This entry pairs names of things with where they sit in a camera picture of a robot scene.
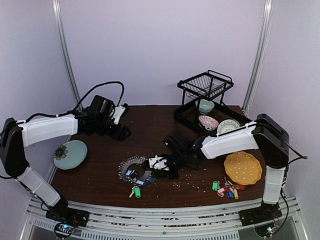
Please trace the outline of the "green key tag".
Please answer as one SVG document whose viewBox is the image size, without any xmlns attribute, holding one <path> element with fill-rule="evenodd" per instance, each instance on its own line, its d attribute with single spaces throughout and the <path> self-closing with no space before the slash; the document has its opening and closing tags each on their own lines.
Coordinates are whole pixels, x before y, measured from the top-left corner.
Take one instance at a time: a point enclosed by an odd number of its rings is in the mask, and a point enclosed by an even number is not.
<svg viewBox="0 0 320 240">
<path fill-rule="evenodd" d="M 212 182 L 212 190 L 217 191 L 219 188 L 219 182 L 218 181 L 213 181 Z"/>
<path fill-rule="evenodd" d="M 134 195 L 138 199 L 141 197 L 141 189 L 140 189 L 140 187 L 138 187 L 138 186 L 134 187 Z"/>
</svg>

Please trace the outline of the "grey disc keyring organizer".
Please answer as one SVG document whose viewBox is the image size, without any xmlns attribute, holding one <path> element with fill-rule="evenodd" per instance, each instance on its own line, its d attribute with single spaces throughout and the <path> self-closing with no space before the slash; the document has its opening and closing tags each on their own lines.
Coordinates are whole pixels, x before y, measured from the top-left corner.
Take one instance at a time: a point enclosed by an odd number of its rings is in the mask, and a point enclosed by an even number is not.
<svg viewBox="0 0 320 240">
<path fill-rule="evenodd" d="M 153 181 L 153 172 L 147 168 L 148 158 L 133 156 L 118 166 L 118 177 L 133 186 L 145 186 Z"/>
</svg>

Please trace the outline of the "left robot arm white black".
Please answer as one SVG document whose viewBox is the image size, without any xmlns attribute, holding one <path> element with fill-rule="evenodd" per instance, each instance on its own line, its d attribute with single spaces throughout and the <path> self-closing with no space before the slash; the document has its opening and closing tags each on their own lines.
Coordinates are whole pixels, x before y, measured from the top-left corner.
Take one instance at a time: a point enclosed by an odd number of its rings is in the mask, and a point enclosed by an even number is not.
<svg viewBox="0 0 320 240">
<path fill-rule="evenodd" d="M 120 123 L 121 117 L 129 109 L 126 103 L 116 106 L 113 101 L 96 95 L 91 105 L 83 110 L 75 109 L 53 116 L 43 115 L 21 122 L 8 118 L 0 134 L 0 160 L 5 173 L 53 207 L 53 215 L 61 222 L 69 221 L 72 218 L 71 209 L 63 204 L 62 196 L 30 166 L 25 148 L 42 141 L 76 134 L 107 135 L 121 142 L 131 135 L 129 127 Z"/>
</svg>

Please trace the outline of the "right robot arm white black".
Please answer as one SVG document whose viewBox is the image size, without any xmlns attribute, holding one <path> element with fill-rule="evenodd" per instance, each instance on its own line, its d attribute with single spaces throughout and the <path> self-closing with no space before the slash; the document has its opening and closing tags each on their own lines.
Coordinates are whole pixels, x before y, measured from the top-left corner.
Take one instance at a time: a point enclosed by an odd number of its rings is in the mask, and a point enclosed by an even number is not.
<svg viewBox="0 0 320 240">
<path fill-rule="evenodd" d="M 221 156 L 236 157 L 259 152 L 266 165 L 263 205 L 256 210 L 259 220 L 268 220 L 275 212 L 286 168 L 289 164 L 289 134 L 265 113 L 255 121 L 216 136 L 203 135 L 189 142 L 180 132 L 173 131 L 164 139 L 172 154 L 166 157 L 170 171 L 177 171 L 199 158 L 213 160 Z"/>
</svg>

